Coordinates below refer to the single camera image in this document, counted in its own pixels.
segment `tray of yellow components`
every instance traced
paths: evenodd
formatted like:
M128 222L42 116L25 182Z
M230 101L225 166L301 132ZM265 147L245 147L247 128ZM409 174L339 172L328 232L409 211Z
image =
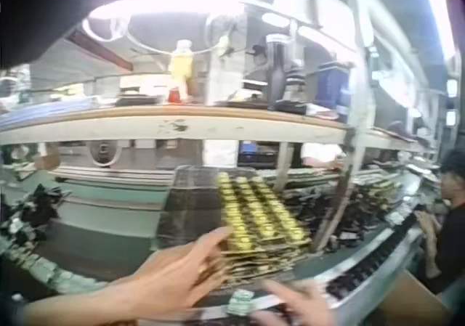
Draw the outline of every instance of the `tray of yellow components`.
M310 234L252 168L181 166L165 199L153 249L184 245L221 226L230 277L223 288L264 277L288 280L310 254Z

